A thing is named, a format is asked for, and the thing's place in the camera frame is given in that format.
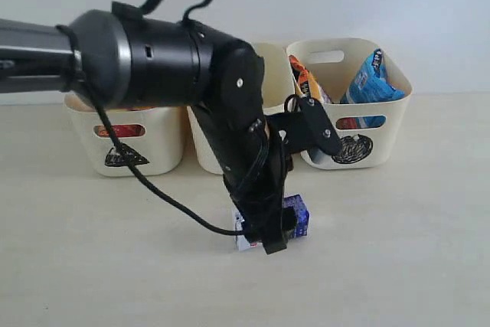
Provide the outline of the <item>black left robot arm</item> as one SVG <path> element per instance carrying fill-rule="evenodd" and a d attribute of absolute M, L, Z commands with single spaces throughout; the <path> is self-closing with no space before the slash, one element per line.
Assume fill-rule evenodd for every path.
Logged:
<path fill-rule="evenodd" d="M 199 21 L 91 10 L 68 25 L 1 22 L 1 91 L 72 92 L 107 110 L 191 108 L 223 172 L 243 234 L 271 254 L 296 225 L 283 208 L 287 159 L 263 112 L 265 64 L 247 42 Z"/>

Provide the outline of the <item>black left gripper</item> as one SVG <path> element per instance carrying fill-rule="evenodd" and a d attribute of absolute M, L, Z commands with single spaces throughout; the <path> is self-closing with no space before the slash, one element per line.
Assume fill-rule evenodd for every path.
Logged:
<path fill-rule="evenodd" d="M 285 250 L 298 218 L 295 208 L 283 208 L 286 155 L 277 125 L 263 112 L 265 60 L 238 38 L 208 38 L 198 50 L 207 84 L 193 113 L 225 187 L 250 227 L 260 227 L 266 254 Z"/>

